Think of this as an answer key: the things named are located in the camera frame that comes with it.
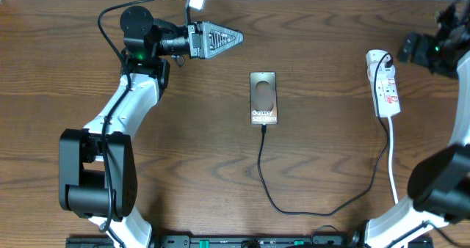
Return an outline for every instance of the smartphone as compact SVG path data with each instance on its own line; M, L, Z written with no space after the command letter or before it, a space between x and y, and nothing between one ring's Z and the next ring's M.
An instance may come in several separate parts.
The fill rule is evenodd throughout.
M251 124L278 124L275 72L250 74Z

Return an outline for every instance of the power strip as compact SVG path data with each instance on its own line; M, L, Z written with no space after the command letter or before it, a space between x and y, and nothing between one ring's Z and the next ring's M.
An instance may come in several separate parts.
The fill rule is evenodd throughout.
M367 76L370 81L375 116L377 116L377 107L374 95L375 70L384 54L387 54L387 52L383 50L371 50L366 55ZM387 56L380 64L379 71L377 72L377 88L375 92L377 93L379 101L380 117L391 117L400 112L400 101L398 100L397 85L395 83L395 66L392 65L391 67L386 68L386 63L390 60L391 57Z

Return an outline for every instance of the wooden tabletop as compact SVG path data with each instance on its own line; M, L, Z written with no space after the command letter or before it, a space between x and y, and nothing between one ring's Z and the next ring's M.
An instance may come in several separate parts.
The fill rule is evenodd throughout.
M3 0L0 4L0 247L64 247L97 227L58 201L58 145L118 86L120 64L101 36L102 9L130 0ZM194 21L239 29L242 45L210 60L172 62L169 87L133 141L137 207L159 229L194 235L350 232L392 205L386 158L371 192L328 218L283 216L261 186L260 127L250 124L249 73L277 73L279 124L269 126L263 171L289 211L329 212L366 188L384 146L365 54L397 53L407 32L434 33L445 1L208 0ZM183 22L183 0L145 5ZM119 49L122 11L104 18ZM458 83L395 63L402 112L394 117L394 171L406 194L417 163L446 147ZM469 242L469 223L445 228ZM437 247L449 245L435 237Z

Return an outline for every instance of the white cable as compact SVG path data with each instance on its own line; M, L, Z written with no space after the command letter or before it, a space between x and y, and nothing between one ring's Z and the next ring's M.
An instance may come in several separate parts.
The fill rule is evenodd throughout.
M395 187L394 171L393 171L393 156L394 156L394 125L391 122L391 116L387 116L388 132L390 135L390 146L388 147L388 178L390 178L391 193L394 195L395 204L398 203L398 193Z

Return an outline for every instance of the wood grain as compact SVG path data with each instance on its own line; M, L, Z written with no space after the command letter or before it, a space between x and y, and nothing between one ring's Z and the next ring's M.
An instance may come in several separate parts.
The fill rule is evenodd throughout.
M99 113L118 84L119 62L96 27L102 9L129 0L3 0L0 5L0 247L63 247L98 233L58 203L58 141ZM393 203L386 161L372 192L330 218L282 216L256 171L260 128L250 125L249 72L274 70L280 123L270 126L263 171L276 203L328 212L363 190L385 142L373 116L364 54L396 53L407 32L433 33L446 2L208 0L193 14L240 29L242 46L173 65L170 86L133 141L137 207L160 229L195 235L308 235L320 225L351 231ZM180 24L182 0L145 5ZM105 30L123 47L120 11ZM396 64L400 196L413 167L444 148L458 84ZM469 223L446 228L469 242ZM435 233L437 247L448 244Z

